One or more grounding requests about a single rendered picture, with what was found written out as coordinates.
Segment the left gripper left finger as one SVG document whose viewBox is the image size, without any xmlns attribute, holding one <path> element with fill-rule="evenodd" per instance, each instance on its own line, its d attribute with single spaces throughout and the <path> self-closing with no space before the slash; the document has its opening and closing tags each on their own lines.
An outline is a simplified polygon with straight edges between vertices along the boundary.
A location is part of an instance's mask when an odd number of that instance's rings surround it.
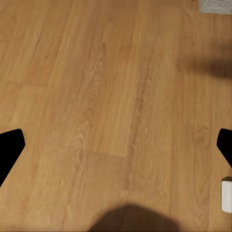
<svg viewBox="0 0 232 232">
<path fill-rule="evenodd" d="M 0 133 L 0 187 L 25 147 L 21 129 Z"/>
</svg>

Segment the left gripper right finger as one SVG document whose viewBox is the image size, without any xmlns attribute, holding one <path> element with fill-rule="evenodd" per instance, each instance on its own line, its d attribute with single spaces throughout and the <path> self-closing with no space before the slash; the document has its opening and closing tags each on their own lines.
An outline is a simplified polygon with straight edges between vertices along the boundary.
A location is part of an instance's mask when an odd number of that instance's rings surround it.
<svg viewBox="0 0 232 232">
<path fill-rule="evenodd" d="M 232 167 L 232 130 L 220 129 L 217 146 Z"/>
</svg>

